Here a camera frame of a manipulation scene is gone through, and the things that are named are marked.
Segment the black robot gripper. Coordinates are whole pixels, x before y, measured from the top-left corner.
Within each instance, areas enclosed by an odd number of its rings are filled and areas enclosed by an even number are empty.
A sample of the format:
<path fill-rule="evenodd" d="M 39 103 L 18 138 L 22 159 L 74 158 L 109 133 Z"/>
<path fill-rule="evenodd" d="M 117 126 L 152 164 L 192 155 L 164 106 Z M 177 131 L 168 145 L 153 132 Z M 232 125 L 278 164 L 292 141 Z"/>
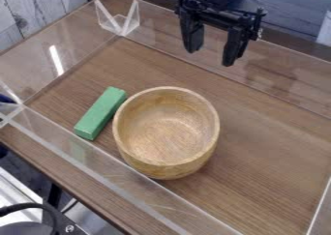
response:
<path fill-rule="evenodd" d="M 266 11 L 248 0 L 177 0 L 176 15 L 188 53 L 202 46 L 204 24 L 228 30 L 222 65 L 229 67 L 241 57 L 248 40 L 256 41 L 261 37 Z"/>

